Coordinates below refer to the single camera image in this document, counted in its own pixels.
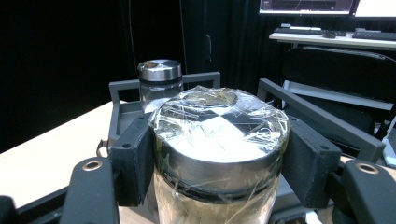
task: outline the monitor screen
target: monitor screen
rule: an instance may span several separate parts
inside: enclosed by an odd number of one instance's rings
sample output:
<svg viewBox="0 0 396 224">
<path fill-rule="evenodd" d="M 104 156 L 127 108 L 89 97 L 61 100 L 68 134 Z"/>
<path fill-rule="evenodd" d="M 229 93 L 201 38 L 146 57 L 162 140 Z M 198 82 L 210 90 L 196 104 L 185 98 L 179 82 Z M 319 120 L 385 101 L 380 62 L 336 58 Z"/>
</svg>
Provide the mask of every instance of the monitor screen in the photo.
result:
<svg viewBox="0 0 396 224">
<path fill-rule="evenodd" d="M 353 0 L 261 0 L 261 14 L 349 15 Z"/>
<path fill-rule="evenodd" d="M 360 0 L 352 15 L 355 17 L 396 17 L 395 0 Z"/>
</svg>

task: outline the white desk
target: white desk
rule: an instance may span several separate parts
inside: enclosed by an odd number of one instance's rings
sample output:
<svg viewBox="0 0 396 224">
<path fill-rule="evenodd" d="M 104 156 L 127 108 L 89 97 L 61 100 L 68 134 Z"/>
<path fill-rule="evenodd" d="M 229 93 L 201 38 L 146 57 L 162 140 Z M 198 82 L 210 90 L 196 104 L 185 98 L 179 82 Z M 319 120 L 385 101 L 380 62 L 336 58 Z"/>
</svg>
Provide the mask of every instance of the white desk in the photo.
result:
<svg viewBox="0 0 396 224">
<path fill-rule="evenodd" d="M 108 138 L 113 104 L 87 114 L 0 154 L 0 195 L 21 207 L 69 185 L 75 165 L 95 157 L 101 139 Z M 121 223 L 152 223 L 120 207 Z"/>
<path fill-rule="evenodd" d="M 291 35 L 280 33 L 273 33 L 269 38 L 282 43 L 291 43 L 294 47 L 297 47 L 299 44 L 305 44 L 352 49 L 381 49 L 396 51 L 396 41 L 355 39 L 352 38 L 352 33 L 347 33 L 346 36 L 337 36 L 335 39 L 325 38 L 321 35 Z"/>
</svg>

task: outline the glass jar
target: glass jar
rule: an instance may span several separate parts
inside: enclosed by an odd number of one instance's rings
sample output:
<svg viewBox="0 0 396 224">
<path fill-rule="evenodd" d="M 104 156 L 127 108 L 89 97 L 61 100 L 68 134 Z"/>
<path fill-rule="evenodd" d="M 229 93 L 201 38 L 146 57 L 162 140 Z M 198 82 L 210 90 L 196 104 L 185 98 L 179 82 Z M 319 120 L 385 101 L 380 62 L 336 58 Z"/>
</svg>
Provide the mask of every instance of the glass jar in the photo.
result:
<svg viewBox="0 0 396 224">
<path fill-rule="evenodd" d="M 149 113 L 183 91 L 181 65 L 173 60 L 152 60 L 137 66 L 140 102 Z"/>
<path fill-rule="evenodd" d="M 289 139 L 284 112 L 244 91 L 197 86 L 148 124 L 160 223 L 268 222 Z"/>
</svg>

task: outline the keyboard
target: keyboard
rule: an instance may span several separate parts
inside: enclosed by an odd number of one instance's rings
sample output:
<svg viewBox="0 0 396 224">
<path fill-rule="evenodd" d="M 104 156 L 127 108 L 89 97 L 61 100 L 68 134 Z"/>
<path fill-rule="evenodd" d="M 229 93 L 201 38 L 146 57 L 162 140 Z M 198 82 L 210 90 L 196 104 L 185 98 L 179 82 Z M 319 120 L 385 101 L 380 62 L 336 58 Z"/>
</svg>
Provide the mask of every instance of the keyboard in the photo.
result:
<svg viewBox="0 0 396 224">
<path fill-rule="evenodd" d="M 352 38 L 396 41 L 396 33 L 356 31 Z"/>
<path fill-rule="evenodd" d="M 281 34 L 291 34 L 291 35 L 323 35 L 324 32 L 330 32 L 329 30 L 299 30 L 299 29 L 289 29 L 289 28 L 276 28 L 274 33 Z M 337 36 L 347 36 L 345 31 L 333 31 Z"/>
</svg>

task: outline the metal jar lid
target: metal jar lid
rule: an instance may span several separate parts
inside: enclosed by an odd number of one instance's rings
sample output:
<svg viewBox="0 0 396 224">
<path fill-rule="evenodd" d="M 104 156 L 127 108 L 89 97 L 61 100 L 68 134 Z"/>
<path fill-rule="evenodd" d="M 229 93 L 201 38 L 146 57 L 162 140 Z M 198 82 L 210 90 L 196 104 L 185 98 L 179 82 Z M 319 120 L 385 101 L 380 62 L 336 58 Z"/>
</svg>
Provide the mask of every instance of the metal jar lid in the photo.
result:
<svg viewBox="0 0 396 224">
<path fill-rule="evenodd" d="M 156 169 L 184 195 L 211 203 L 240 200 L 279 174 L 289 119 L 257 97 L 197 86 L 150 117 Z"/>
<path fill-rule="evenodd" d="M 140 63 L 138 78 L 148 82 L 163 82 L 181 78 L 180 62 L 173 60 L 151 60 Z"/>
</svg>

